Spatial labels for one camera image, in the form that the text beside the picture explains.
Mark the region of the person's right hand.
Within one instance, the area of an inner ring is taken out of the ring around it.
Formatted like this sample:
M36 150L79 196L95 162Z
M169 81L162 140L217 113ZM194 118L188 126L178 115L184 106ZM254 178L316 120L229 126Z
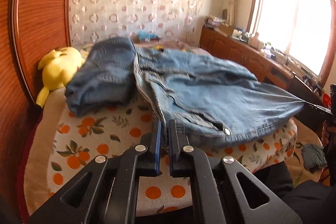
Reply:
M335 124L332 124L328 121L324 121L321 135L321 142L324 147L329 144L329 139L331 135L336 133Z

